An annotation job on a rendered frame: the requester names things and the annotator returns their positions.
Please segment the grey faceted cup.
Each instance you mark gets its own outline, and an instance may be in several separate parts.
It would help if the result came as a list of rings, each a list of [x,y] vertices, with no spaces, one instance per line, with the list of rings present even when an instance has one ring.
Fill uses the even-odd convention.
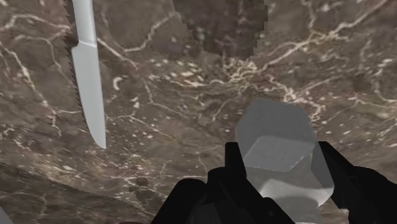
[[[296,224],[324,224],[319,212],[334,182],[307,113],[299,106],[255,99],[235,128],[247,179]]]

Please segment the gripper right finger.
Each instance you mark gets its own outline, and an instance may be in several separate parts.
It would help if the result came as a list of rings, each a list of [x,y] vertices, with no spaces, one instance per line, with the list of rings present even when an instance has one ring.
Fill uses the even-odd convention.
[[[331,199],[349,211],[349,224],[397,224],[397,183],[373,169],[352,165],[326,141],[319,146],[335,185]]]

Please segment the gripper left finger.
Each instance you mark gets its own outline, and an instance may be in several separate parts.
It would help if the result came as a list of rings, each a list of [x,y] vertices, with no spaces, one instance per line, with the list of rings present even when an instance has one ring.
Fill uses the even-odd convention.
[[[295,224],[247,180],[236,142],[225,144],[225,165],[211,169],[207,181],[177,182],[151,224]]]

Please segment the white serrated knife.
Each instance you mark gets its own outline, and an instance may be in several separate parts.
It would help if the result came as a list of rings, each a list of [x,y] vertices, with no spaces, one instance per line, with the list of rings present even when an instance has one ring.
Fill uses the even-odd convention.
[[[76,42],[71,44],[71,59],[80,108],[93,140],[105,149],[106,119],[93,0],[64,2],[70,23],[76,25]]]

